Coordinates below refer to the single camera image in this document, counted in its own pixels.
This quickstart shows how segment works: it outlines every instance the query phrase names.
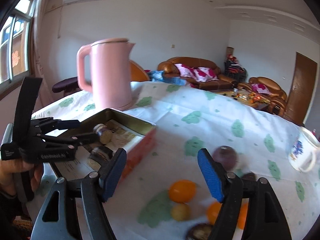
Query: blue gripper pad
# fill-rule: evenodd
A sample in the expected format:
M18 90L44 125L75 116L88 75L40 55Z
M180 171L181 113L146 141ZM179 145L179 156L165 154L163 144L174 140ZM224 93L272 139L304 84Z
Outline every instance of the blue gripper pad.
M103 189L102 198L104 201L113 196L126 162L127 153L120 148L108 163L106 172L100 174L99 185Z
M217 163L214 162L207 149L198 151L198 165L212 197L222 203L225 196L223 193L224 185L221 182L221 179L224 180L224 177L221 177L221 172L218 171Z

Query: coffee table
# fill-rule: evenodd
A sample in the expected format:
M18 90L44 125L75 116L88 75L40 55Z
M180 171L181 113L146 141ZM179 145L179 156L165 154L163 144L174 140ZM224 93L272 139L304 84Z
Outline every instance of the coffee table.
M270 104L269 100L263 99L263 102L251 102L251 100L245 100L242 98L236 98L233 97L232 95L234 94L233 90L231 89L222 89L222 90L214 90L211 91L213 93L219 94L219 95L223 95L229 98L233 98L234 100L237 100L238 102L246 105L246 106L251 106L252 108L259 110L259 111L264 111L266 112L268 109L268 106ZM247 90L239 90L238 93L242 94L242 95L247 95L249 96L252 92L251 91L247 91Z

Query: chair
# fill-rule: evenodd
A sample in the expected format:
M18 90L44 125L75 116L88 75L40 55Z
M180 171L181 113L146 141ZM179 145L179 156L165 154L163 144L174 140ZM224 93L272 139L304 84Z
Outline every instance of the chair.
M268 88L271 95L259 95L270 100L270 105L268 107L269 113L282 117L287 106L285 101L287 99L287 94L284 92L284 90L282 90L281 87L272 79L266 77L252 77L249 79L249 83L239 83L237 88L252 91L251 84L263 84Z
M142 67L140 67L133 60L129 60L129 62L130 62L130 69L131 69L131 81L138 81L138 82L150 81L149 76L143 70ZM63 91L63 97L80 91L80 88L78 85L78 78L77 77L68 78L52 86L53 93L59 93L62 91Z

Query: white tablecloth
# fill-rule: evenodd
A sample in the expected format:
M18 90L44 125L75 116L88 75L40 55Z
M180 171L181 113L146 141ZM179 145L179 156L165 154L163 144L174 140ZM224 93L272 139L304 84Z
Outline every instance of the white tablecloth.
M290 166L287 155L299 132L298 126L222 95L193 88L132 82L132 93L135 105L126 112L157 124L157 147L104 205L119 240L184 239L189 228L207 222L206 208L215 199L197 165L196 153L202 147L212 153L222 145L239 153L236 174L252 171L258 178L269 180L286 215L292 239L301 240L308 233L320 214L320 169L317 164L303 174ZM83 121L97 112L92 95L81 91L41 109L33 118L54 116ZM192 220L185 222L167 220L165 216L173 205L166 190L179 179L198 185L196 196L189 203ZM28 204L33 218L54 181L46 164L41 187ZM156 203L160 205L149 203L152 199L159 200ZM242 230L237 228L234 239L241 239L241 235Z

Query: pink cushion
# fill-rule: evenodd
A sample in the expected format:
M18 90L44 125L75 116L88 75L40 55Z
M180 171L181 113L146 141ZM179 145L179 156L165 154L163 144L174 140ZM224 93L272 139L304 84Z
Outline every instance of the pink cushion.
M212 80L212 77L208 76L205 72L201 71L200 69L194 69L194 74L196 76L196 80L198 82L207 82Z
M251 84L252 90L257 91L260 94L271 95L270 91L264 84Z
M175 64L180 72L181 77L193 78L198 82L207 82L211 80L219 80L215 72L206 67L191 68L184 64Z
M216 73L208 67L199 67L198 69L200 69L201 71L203 71L204 73L206 73L209 77L211 77L210 80L219 80L219 78L217 78Z
M183 64L175 64L175 66L179 70L181 77L189 77L189 78L196 79L192 68Z

